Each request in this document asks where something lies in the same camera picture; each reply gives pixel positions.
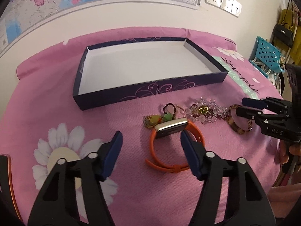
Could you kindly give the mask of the person's right hand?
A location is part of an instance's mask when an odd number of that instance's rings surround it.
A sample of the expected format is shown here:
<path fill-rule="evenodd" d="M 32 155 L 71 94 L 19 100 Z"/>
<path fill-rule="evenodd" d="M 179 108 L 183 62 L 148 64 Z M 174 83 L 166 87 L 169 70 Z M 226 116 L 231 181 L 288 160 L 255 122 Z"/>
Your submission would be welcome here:
<path fill-rule="evenodd" d="M 300 156 L 300 143 L 290 145 L 288 142 L 281 140 L 279 146 L 279 160 L 282 165 L 288 162 L 289 154 Z"/>

